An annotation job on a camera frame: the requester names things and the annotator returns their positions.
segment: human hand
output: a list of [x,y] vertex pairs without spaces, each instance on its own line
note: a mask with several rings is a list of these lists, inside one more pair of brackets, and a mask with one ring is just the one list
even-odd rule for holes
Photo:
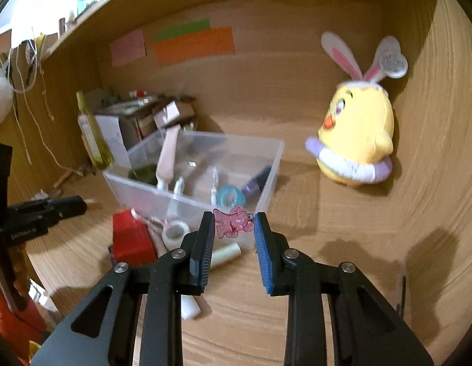
[[28,277],[28,272],[26,270],[26,263],[24,260],[23,251],[25,250],[26,245],[20,245],[18,248],[13,248],[10,250],[11,259],[13,261],[13,268],[16,272],[16,280],[14,281],[14,287],[22,297],[28,297],[30,280]]

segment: plush toy eye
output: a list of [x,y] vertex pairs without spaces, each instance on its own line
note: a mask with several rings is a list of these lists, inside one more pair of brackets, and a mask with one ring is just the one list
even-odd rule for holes
[[341,114],[341,112],[344,110],[344,99],[338,100],[338,103],[336,104],[336,109],[334,110],[334,116],[337,117]]

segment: dark green object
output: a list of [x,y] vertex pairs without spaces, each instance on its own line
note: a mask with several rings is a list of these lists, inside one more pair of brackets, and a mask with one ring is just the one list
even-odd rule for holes
[[165,41],[170,38],[179,37],[184,34],[195,33],[196,31],[209,30],[211,24],[209,23],[209,18],[205,18],[195,22],[186,22],[179,25],[174,25],[166,27],[162,30],[159,30],[155,34],[155,41]]
[[148,164],[142,168],[131,169],[128,173],[128,178],[156,186],[158,184],[156,164]]

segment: pink inner ear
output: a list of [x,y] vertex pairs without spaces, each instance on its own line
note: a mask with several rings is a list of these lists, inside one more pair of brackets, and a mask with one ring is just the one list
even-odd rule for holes
[[380,65],[375,65],[371,67],[365,74],[365,80],[370,81],[373,77],[375,77],[378,72],[380,71]]
[[333,48],[332,49],[333,51],[333,56],[334,56],[334,60],[336,63],[338,63],[338,65],[345,71],[347,72],[350,77],[354,80],[361,80],[362,79],[362,76],[359,75],[355,68],[351,65],[350,62],[348,62],[348,60],[346,59],[346,57],[341,53],[340,50],[336,49],[336,48]]

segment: green sticky note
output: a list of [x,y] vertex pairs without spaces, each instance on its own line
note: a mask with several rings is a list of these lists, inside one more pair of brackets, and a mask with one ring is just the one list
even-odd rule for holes
[[209,30],[211,25],[209,23],[209,18],[198,20],[195,22],[186,22],[179,25],[174,25],[166,27],[156,32],[155,41],[165,41],[170,38],[179,37],[184,34],[195,33],[196,31]]

